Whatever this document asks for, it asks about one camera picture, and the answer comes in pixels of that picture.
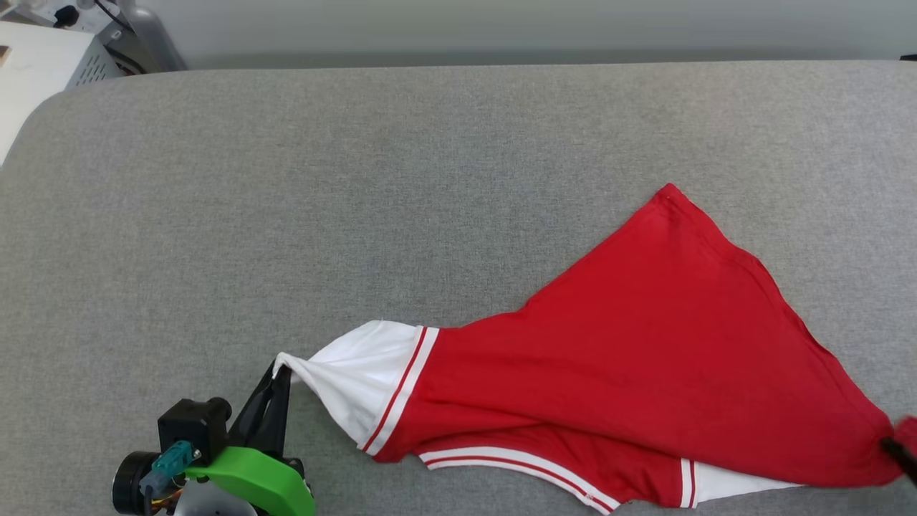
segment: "teal connector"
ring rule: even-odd
[[[153,463],[152,469],[140,479],[140,492],[159,496],[169,485],[169,480],[184,473],[194,460],[194,448],[187,441],[178,441]]]

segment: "ventilation grille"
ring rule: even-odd
[[[79,86],[80,84],[89,84],[101,81],[109,75],[118,76],[117,71],[108,70],[109,65],[103,60],[102,54],[95,54],[86,57],[85,64],[83,69],[80,70],[80,73],[76,76],[76,79],[73,81],[74,86]]]

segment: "black plug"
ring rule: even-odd
[[[54,13],[54,19],[57,20],[54,22],[54,28],[73,27],[76,20],[80,19],[80,11],[77,11],[75,6],[64,6]]]

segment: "red fabric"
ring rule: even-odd
[[[912,430],[900,432],[911,443]],[[885,484],[901,474],[879,446],[893,434],[761,262],[667,185],[518,311],[440,330],[375,458],[502,445],[554,456],[613,496],[678,505],[681,457]]]

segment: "red stripe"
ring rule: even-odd
[[[411,355],[411,361],[407,363],[407,367],[404,369],[404,374],[402,375],[402,381],[398,383],[398,388],[395,389],[394,394],[392,394],[392,399],[389,400],[389,406],[385,408],[385,411],[382,413],[382,419],[379,420],[379,426],[376,427],[376,432],[372,433],[370,439],[366,442],[366,445],[363,446],[363,452],[366,452],[370,449],[372,442],[376,440],[376,437],[379,435],[379,432],[382,430],[382,426],[385,425],[385,420],[389,417],[389,412],[392,411],[392,405],[395,404],[395,399],[398,398],[398,393],[401,392],[402,387],[404,387],[404,380],[407,379],[407,373],[411,370],[411,366],[414,365],[414,360],[417,359],[417,354],[420,353],[420,346],[424,343],[424,337],[426,336],[426,326],[420,332],[420,340],[417,341],[417,347],[414,348],[414,354]]]
[[[512,460],[512,459],[504,459],[504,458],[502,458],[502,457],[490,457],[490,456],[487,456],[487,455],[463,455],[463,456],[458,456],[458,457],[442,457],[442,458],[437,458],[437,459],[430,459],[429,461],[424,462],[424,464],[426,464],[427,466],[430,466],[431,464],[436,464],[437,462],[454,461],[454,460],[483,460],[483,461],[490,461],[490,462],[503,462],[503,463],[506,463],[506,464],[512,464],[512,465],[516,465],[516,466],[526,467],[526,468],[528,468],[528,469],[534,469],[535,471],[538,471],[538,472],[540,472],[540,473],[544,473],[545,475],[550,475],[550,476],[556,478],[557,480],[560,480],[560,481],[563,482],[564,484],[567,484],[568,486],[570,486],[570,487],[576,489],[577,492],[579,492],[582,496],[584,496],[584,497],[586,497],[586,498],[588,498],[588,499],[594,501],[595,503],[598,503],[599,505],[601,505],[602,507],[604,507],[605,510],[607,510],[607,511],[609,511],[609,512],[614,512],[614,509],[612,509],[611,507],[609,507],[608,505],[606,505],[603,501],[601,501],[600,499],[593,498],[589,493],[587,493],[585,490],[583,490],[580,486],[577,486],[576,484],[574,484],[573,482],[567,480],[566,478],[564,478],[564,477],[558,475],[557,473],[554,473],[553,471],[551,471],[551,470],[549,470],[549,469],[545,469],[545,468],[539,467],[539,466],[533,466],[533,465],[528,464],[528,463],[524,463],[524,462],[520,462],[520,461],[515,461],[515,460]]]
[[[694,481],[694,461],[691,461],[691,501],[688,507],[694,507],[694,495],[697,493],[697,482]]]

